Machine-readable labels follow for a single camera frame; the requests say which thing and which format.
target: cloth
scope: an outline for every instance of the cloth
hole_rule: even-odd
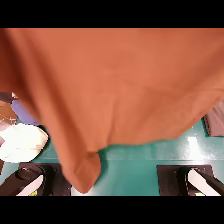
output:
[[[204,116],[204,121],[210,136],[224,136],[224,100]]]
[[[20,163],[33,160],[43,149],[48,135],[33,125],[19,123],[1,131],[4,143],[0,147],[0,159]]]
[[[223,29],[0,29],[1,91],[47,127],[87,192],[97,151],[178,137],[223,98]]]
[[[11,108],[23,124],[30,124],[34,126],[40,125],[40,123],[30,114],[29,111],[27,111],[19,100],[13,100]]]

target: orange cloth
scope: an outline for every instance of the orange cloth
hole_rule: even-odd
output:
[[[223,29],[0,29],[0,49],[0,91],[47,126],[80,192],[97,150],[178,137],[223,98]]]

